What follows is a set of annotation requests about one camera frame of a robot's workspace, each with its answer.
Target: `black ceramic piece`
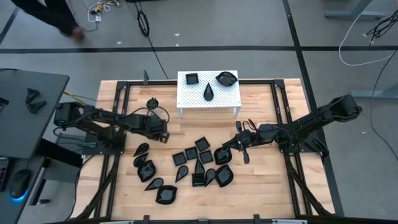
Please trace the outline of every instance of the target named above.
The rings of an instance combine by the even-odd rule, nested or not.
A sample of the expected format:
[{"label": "black ceramic piece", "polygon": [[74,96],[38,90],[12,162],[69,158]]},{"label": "black ceramic piece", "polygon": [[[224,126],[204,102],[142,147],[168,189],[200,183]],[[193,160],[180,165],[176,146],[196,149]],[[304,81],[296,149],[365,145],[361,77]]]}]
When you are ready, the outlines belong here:
[{"label": "black ceramic piece", "polygon": [[213,156],[211,155],[211,151],[207,150],[205,152],[199,153],[200,160],[203,164],[213,161]]},{"label": "black ceramic piece", "polygon": [[195,145],[197,146],[200,152],[210,147],[210,144],[205,137],[195,141]]},{"label": "black ceramic piece", "polygon": [[148,160],[144,162],[139,168],[138,168],[138,176],[141,179],[141,182],[145,182],[156,174],[156,167],[154,163],[151,160]]},{"label": "black ceramic piece", "polygon": [[174,160],[175,166],[179,166],[179,165],[187,162],[187,159],[184,156],[184,152],[179,152],[177,154],[174,154],[173,160]]},{"label": "black ceramic piece", "polygon": [[185,78],[187,79],[188,85],[199,83],[199,78],[197,73],[186,74]]},{"label": "black ceramic piece", "polygon": [[205,173],[205,168],[203,167],[203,164],[200,162],[199,159],[197,159],[197,163],[195,165],[195,173],[196,174],[204,174]]},{"label": "black ceramic piece", "polygon": [[188,167],[187,166],[181,166],[178,168],[177,171],[177,176],[175,178],[175,182],[177,183],[179,180],[184,178],[188,174]]},{"label": "black ceramic piece", "polygon": [[155,178],[149,185],[147,188],[145,188],[145,190],[155,190],[158,189],[159,187],[161,187],[163,185],[164,181],[162,178],[158,177]]},{"label": "black ceramic piece", "polygon": [[132,163],[134,167],[140,167],[144,164],[145,160],[147,159],[148,153],[145,153],[144,155],[141,155],[137,157],[134,162]]},{"label": "black ceramic piece", "polygon": [[211,89],[210,83],[207,83],[207,86],[205,88],[205,92],[203,93],[203,97],[207,101],[211,101],[214,97],[213,90]]},{"label": "black ceramic piece", "polygon": [[192,174],[192,187],[203,187],[203,186],[205,186],[205,175]]},{"label": "black ceramic piece", "polygon": [[214,180],[214,178],[216,178],[216,171],[214,169],[208,169],[206,171],[206,177],[205,177],[206,187],[207,187],[207,185],[209,185],[211,183],[211,181]]},{"label": "black ceramic piece", "polygon": [[216,180],[219,187],[225,187],[234,179],[234,173],[228,165],[223,165],[216,171]]},{"label": "black ceramic piece", "polygon": [[144,154],[149,150],[149,145],[148,143],[142,143],[141,145],[138,146],[137,151],[134,153],[134,156],[139,156],[141,154]]},{"label": "black ceramic piece", "polygon": [[223,86],[232,86],[238,81],[238,78],[234,76],[231,72],[221,72],[216,77],[217,81]]},{"label": "black ceramic piece", "polygon": [[187,160],[196,159],[198,157],[198,151],[196,147],[191,147],[185,150],[185,155]]},{"label": "black ceramic piece", "polygon": [[156,202],[161,205],[170,205],[174,202],[177,195],[177,188],[170,185],[164,185],[157,190]]},{"label": "black ceramic piece", "polygon": [[231,161],[232,153],[229,147],[220,147],[214,151],[214,159],[217,165],[224,165]]}]

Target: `black object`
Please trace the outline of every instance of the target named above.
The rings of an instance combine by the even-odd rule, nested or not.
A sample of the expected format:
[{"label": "black object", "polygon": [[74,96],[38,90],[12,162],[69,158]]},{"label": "black object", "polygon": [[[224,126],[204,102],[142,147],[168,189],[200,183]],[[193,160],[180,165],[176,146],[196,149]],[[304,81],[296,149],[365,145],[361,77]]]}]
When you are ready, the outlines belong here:
[{"label": "black object", "polygon": [[187,156],[187,160],[196,159],[198,157],[198,151],[196,147],[191,147],[185,149],[185,155]]},{"label": "black object", "polygon": [[211,155],[210,150],[199,153],[199,156],[200,156],[200,160],[203,164],[213,161],[213,156]]},{"label": "black object", "polygon": [[187,159],[184,156],[184,152],[179,152],[177,154],[174,154],[173,160],[174,160],[175,166],[179,166],[179,165],[187,162]]},{"label": "black object", "polygon": [[147,159],[149,153],[145,153],[139,157],[137,157],[134,162],[132,163],[134,167],[140,167],[144,164],[145,160]]},{"label": "black object", "polygon": [[199,78],[197,73],[186,74],[185,78],[187,79],[188,85],[199,83]]},{"label": "black object", "polygon": [[148,160],[144,162],[139,168],[138,168],[138,176],[141,179],[141,182],[145,182],[149,179],[151,179],[153,176],[156,174],[156,167],[154,163],[151,160]]},{"label": "black object", "polygon": [[154,110],[159,106],[159,101],[157,101],[156,98],[152,97],[147,101],[146,106],[148,109]]},{"label": "black object", "polygon": [[8,179],[8,165],[9,160],[5,157],[0,157],[0,192],[4,191],[4,188]]},{"label": "black object", "polygon": [[155,178],[149,185],[147,188],[145,188],[145,190],[155,190],[158,189],[159,187],[161,187],[163,185],[164,181],[162,178],[158,177]]},{"label": "black object", "polygon": [[197,146],[200,152],[210,147],[210,144],[205,137],[202,137],[199,140],[195,141],[195,145]]},{"label": "black object", "polygon": [[156,202],[161,205],[170,205],[177,195],[177,188],[170,185],[161,186],[157,191]]},{"label": "black object", "polygon": [[142,143],[141,145],[138,146],[136,152],[134,153],[134,156],[139,156],[141,154],[144,154],[145,152],[147,152],[149,150],[149,145],[148,143]]},{"label": "black object", "polygon": [[203,167],[203,164],[200,162],[199,159],[197,159],[197,163],[195,164],[195,173],[196,174],[204,174],[205,173],[205,168]]},{"label": "black object", "polygon": [[205,186],[205,175],[192,174],[192,187],[204,187],[204,186]]},{"label": "black object", "polygon": [[184,178],[188,174],[188,167],[187,166],[181,166],[178,168],[177,171],[177,176],[175,178],[175,182],[177,183],[179,180]]},{"label": "black object", "polygon": [[231,161],[232,153],[229,147],[219,147],[214,151],[214,159],[217,165],[224,165]]},{"label": "black object", "polygon": [[207,187],[207,185],[209,185],[214,178],[216,178],[216,171],[214,169],[208,169],[206,171],[205,187]]},{"label": "black object", "polygon": [[43,101],[39,101],[39,102],[36,102],[36,103],[28,103],[28,104],[26,104],[26,108],[32,114],[36,114],[46,104],[47,104],[47,102],[45,100],[43,100]]},{"label": "black object", "polygon": [[23,169],[18,171],[11,180],[10,195],[12,198],[21,198],[28,188],[30,181],[30,171]]},{"label": "black object", "polygon": [[214,93],[213,90],[211,89],[210,83],[207,83],[205,92],[203,92],[203,97],[205,98],[206,101],[211,101],[213,99]]},{"label": "black object", "polygon": [[229,168],[229,165],[223,165],[216,171],[216,180],[219,187],[225,187],[234,179],[234,173]]},{"label": "black object", "polygon": [[231,72],[221,72],[216,77],[217,81],[223,86],[232,86],[238,81],[238,78],[234,76]]}]

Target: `wooden tabletop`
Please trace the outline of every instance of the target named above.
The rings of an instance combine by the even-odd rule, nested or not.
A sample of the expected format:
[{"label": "wooden tabletop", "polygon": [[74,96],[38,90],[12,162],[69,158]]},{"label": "wooden tabletop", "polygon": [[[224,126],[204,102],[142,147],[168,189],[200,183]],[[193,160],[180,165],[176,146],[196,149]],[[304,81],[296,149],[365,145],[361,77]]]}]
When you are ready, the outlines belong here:
[{"label": "wooden tabletop", "polygon": [[[116,83],[117,81],[101,82],[97,108],[112,110]],[[285,86],[293,120],[306,115],[308,108],[300,79],[285,79]],[[150,215],[151,220],[246,219],[252,218],[253,214],[260,214],[261,218],[294,217],[284,157],[276,143],[249,148],[249,164],[244,164],[242,153],[232,149],[233,159],[229,166],[234,172],[234,179],[226,187],[220,188],[215,180],[208,187],[192,187],[190,174],[193,173],[195,160],[186,163],[190,169],[189,174],[174,183],[178,167],[175,167],[172,155],[194,146],[197,139],[205,136],[214,152],[236,134],[237,120],[250,118],[257,126],[277,122],[269,85],[241,85],[240,89],[242,107],[236,119],[232,109],[184,110],[181,119],[176,107],[177,86],[131,88],[127,113],[145,107],[148,99],[156,97],[160,105],[170,113],[170,139],[167,144],[163,144],[137,134],[127,134],[126,150],[119,165],[112,220],[142,220],[144,215]],[[283,105],[280,93],[278,99],[280,105]],[[165,118],[166,115],[162,113],[160,116]],[[165,185],[178,188],[177,198],[171,205],[156,203],[157,191],[144,191],[150,181],[141,183],[137,176],[137,168],[132,164],[133,154],[144,142],[150,145],[147,159],[152,159],[157,168],[155,177],[163,178]],[[334,212],[319,155],[301,153],[301,158],[308,188],[327,210]],[[95,156],[81,171],[72,217],[82,212],[97,191],[102,162],[103,156]],[[219,167],[214,162],[204,166],[206,170]],[[305,211],[298,186],[297,193],[301,211]],[[107,199],[108,192],[105,192],[103,205],[106,205]]]}]

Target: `black square dish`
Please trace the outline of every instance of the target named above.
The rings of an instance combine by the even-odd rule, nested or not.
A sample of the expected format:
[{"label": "black square dish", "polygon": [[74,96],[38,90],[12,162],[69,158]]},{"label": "black square dish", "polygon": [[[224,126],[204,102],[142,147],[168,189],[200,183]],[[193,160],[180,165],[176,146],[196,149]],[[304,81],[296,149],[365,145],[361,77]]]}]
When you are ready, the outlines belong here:
[{"label": "black square dish", "polygon": [[175,166],[179,166],[179,165],[187,162],[187,159],[184,156],[184,152],[179,152],[177,154],[174,154],[173,160],[174,160]]},{"label": "black square dish", "polygon": [[207,150],[205,152],[201,152],[199,153],[199,157],[201,160],[202,164],[206,164],[208,162],[212,162],[213,161],[213,156],[211,155],[211,151]]},{"label": "black square dish", "polygon": [[197,73],[186,74],[185,78],[187,78],[187,85],[199,83],[199,78]]},{"label": "black square dish", "polygon": [[187,155],[187,159],[196,159],[198,157],[198,151],[196,147],[191,147],[185,150],[185,155]]},{"label": "black square dish", "polygon": [[199,149],[200,152],[202,152],[203,150],[207,149],[208,147],[210,147],[209,142],[206,140],[205,137],[195,141],[195,145],[197,145],[197,148]]}]

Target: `table leg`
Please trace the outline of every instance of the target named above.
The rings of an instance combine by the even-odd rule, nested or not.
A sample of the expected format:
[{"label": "table leg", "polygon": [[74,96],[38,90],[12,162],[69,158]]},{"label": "table leg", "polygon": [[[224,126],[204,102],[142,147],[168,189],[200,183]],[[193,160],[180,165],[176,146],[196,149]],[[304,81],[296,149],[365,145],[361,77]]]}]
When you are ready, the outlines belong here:
[{"label": "table leg", "polygon": [[178,114],[180,115],[180,118],[183,117],[183,108],[178,108]]},{"label": "table leg", "polygon": [[238,116],[239,109],[241,109],[241,108],[240,108],[240,107],[234,108],[234,117],[237,117],[237,116]]}]

